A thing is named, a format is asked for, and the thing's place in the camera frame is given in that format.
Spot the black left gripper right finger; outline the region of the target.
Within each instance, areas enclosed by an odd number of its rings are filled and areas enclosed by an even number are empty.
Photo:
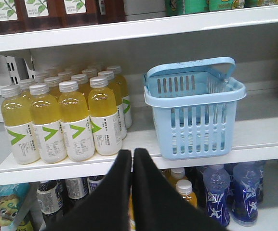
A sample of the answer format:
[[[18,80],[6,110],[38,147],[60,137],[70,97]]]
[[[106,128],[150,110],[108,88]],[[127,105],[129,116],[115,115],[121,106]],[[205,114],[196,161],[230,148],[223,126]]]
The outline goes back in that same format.
[[[145,148],[134,150],[132,202],[138,231],[225,230],[173,188]]]

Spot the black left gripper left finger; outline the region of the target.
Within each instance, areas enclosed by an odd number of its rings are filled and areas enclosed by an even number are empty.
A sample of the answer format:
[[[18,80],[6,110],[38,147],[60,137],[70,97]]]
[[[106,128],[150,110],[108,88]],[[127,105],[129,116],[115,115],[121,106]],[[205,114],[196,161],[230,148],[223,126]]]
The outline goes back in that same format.
[[[47,231],[129,231],[132,155],[120,150],[96,189]]]

